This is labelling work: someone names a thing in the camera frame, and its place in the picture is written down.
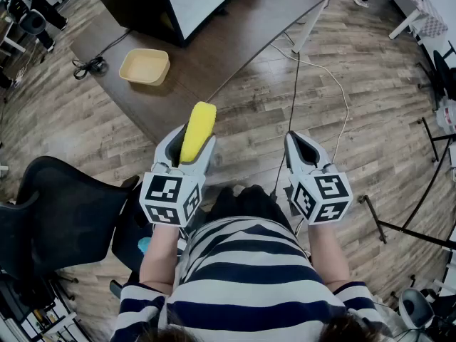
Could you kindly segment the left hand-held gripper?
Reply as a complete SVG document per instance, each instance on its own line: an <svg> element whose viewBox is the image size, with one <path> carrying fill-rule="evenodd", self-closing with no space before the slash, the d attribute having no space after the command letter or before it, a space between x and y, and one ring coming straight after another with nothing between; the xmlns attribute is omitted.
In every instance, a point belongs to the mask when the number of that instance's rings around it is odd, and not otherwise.
<svg viewBox="0 0 456 342"><path fill-rule="evenodd" d="M217 137L204 142L194 161L194 173L178 167L187 123L175 128L157 145L154 166L143 177L140 206L152 224L187 226L202 201L202 187Z"/></svg>

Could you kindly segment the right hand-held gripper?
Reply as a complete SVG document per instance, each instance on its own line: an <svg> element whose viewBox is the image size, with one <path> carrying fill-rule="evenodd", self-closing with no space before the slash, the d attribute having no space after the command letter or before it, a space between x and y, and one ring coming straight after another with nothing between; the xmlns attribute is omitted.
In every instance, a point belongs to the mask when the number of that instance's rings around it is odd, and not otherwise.
<svg viewBox="0 0 456 342"><path fill-rule="evenodd" d="M291 214L302 216L309 225L342 220L353 193L346 174L336 169L326 150L310 137L289 131L285 153L291 172L287 188Z"/></svg>

